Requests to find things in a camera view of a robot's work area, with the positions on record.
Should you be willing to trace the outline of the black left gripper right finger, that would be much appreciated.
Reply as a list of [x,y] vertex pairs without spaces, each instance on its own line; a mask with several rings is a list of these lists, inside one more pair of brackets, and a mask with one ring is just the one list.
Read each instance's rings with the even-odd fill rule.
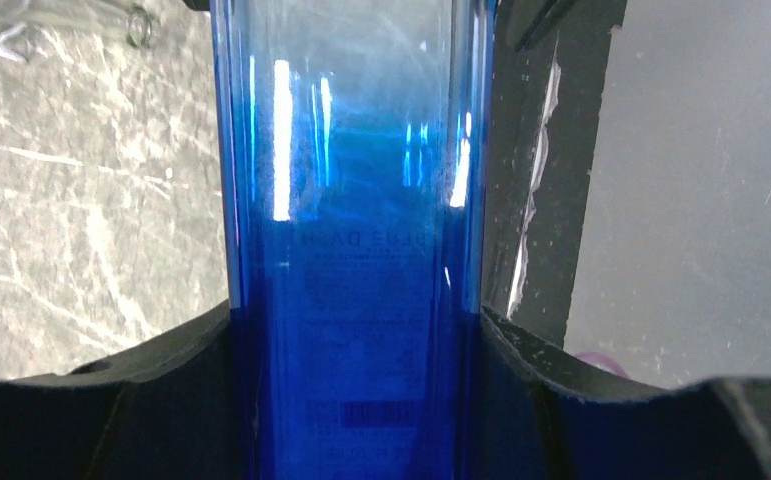
[[478,479],[771,479],[771,377],[674,390],[592,366],[481,311]]

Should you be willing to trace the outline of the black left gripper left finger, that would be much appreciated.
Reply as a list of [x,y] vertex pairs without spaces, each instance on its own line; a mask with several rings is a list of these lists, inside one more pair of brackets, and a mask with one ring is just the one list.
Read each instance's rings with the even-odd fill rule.
[[244,479],[229,310],[64,375],[0,381],[0,479]]

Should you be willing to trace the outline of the tall blue square bottle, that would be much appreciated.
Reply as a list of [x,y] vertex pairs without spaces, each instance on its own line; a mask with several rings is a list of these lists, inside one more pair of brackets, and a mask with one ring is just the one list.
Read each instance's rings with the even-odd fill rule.
[[245,475],[465,479],[491,1],[213,1]]

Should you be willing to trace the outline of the clear glass wine bottle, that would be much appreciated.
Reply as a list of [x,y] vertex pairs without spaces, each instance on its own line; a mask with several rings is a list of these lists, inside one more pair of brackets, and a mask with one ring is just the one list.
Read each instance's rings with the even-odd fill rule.
[[25,27],[66,28],[123,40],[147,49],[159,28],[157,17],[134,1],[0,1],[0,58],[26,58],[6,42]]

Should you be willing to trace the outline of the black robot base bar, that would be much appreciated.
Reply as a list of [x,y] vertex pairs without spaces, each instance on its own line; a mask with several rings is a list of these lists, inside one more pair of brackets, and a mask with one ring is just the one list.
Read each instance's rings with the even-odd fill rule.
[[484,304],[562,345],[623,1],[501,1],[486,148]]

